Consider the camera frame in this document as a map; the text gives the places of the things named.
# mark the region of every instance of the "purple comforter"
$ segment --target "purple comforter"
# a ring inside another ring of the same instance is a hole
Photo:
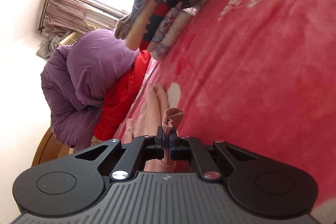
[[[75,151],[90,146],[106,90],[137,55],[110,30],[89,32],[74,46],[56,49],[41,80],[57,140]]]

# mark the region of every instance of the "beige grille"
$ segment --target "beige grille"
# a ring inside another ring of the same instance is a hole
[[[59,45],[73,45],[77,42],[78,38],[80,37],[80,33],[78,32],[72,32],[70,35],[68,35],[66,38],[64,38]]]

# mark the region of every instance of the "pink bedsheet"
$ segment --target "pink bedsheet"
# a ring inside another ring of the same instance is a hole
[[[164,61],[152,61],[128,117],[157,82],[184,111],[180,135],[309,172],[314,216],[336,221],[336,0],[210,0]]]

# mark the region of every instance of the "triangular cutout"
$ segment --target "triangular cutout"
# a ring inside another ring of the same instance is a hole
[[[254,156],[251,156],[250,154],[247,154],[245,152],[242,152],[236,148],[233,147],[226,147],[226,149],[238,160],[238,161],[248,161],[248,160],[256,160],[257,158]]]
[[[95,160],[108,147],[109,147],[108,145],[100,145],[97,148],[92,148],[89,151],[86,151],[86,152],[84,152],[82,154],[76,155],[75,158],[82,159],[82,160]]]

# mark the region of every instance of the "wooden bed frame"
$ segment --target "wooden bed frame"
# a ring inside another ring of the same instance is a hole
[[[58,159],[69,154],[70,148],[56,140],[51,128],[44,134],[31,166]]]

